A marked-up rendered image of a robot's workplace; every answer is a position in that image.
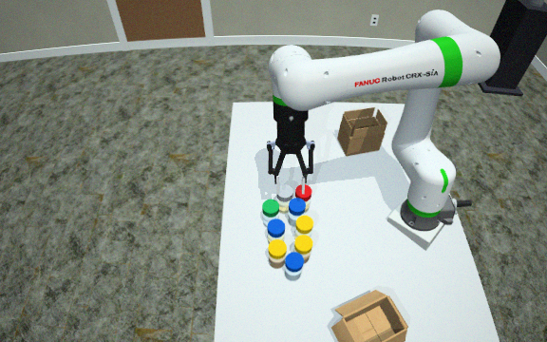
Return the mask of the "clear glass bottle with green cap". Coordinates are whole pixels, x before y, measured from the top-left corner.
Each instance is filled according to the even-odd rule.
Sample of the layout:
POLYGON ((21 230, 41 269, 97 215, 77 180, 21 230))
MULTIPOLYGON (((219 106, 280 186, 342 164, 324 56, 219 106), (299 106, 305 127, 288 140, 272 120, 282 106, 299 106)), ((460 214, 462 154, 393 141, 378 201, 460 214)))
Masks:
POLYGON ((279 219, 279 203, 274 199, 267 199, 262 204, 263 225, 268 228, 268 223, 272 219, 279 219))

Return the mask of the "clear glass bottle with red cap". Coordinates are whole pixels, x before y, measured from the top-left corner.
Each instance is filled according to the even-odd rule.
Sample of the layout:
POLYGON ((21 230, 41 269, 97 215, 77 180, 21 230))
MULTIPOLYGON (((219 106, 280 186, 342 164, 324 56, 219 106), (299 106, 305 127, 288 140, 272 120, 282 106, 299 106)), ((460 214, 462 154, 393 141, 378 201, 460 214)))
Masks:
POLYGON ((311 204, 311 188, 305 184, 305 195, 302 195, 302 184, 298 185, 295 189, 295 198, 300 198, 302 199, 303 201, 305 201, 306 203, 306 210, 305 210, 305 214, 309 211, 310 209, 310 204, 311 204))

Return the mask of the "glass bottle with grey cap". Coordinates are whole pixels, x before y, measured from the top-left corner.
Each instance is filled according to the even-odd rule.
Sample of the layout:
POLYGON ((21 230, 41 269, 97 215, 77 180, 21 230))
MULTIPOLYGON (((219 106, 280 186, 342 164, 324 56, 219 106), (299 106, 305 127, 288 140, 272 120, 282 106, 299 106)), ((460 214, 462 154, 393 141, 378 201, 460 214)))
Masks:
POLYGON ((287 184, 279 186, 279 195, 276 195, 276 201, 279 203, 279 213, 288 214, 289 202, 292 200, 293 190, 287 184))

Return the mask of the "blue-capped bottle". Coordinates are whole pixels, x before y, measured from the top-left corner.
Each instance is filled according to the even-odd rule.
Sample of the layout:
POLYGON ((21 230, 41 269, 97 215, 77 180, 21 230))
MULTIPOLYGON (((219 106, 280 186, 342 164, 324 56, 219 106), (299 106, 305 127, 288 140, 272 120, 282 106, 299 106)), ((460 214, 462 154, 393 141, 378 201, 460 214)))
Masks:
POLYGON ((268 244, 275 239, 285 239, 285 223, 278 218, 272 219, 268 223, 267 240, 268 244))
POLYGON ((289 281, 297 281, 303 270, 304 258, 297 252, 289 253, 285 259, 284 277, 289 281))

